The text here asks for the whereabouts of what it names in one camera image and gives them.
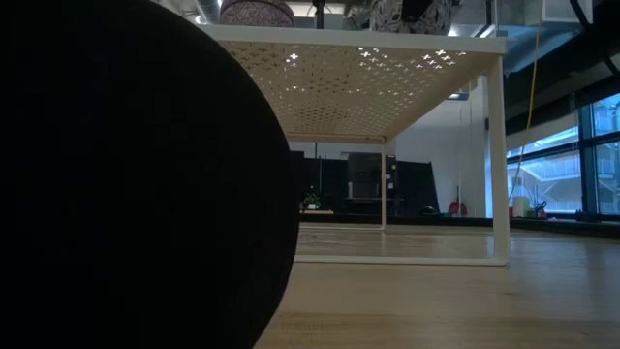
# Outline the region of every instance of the shelf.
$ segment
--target shelf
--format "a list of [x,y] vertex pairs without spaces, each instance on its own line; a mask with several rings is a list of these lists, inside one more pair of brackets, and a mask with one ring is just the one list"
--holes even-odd
[[478,77],[505,39],[207,25],[290,141],[384,143]]

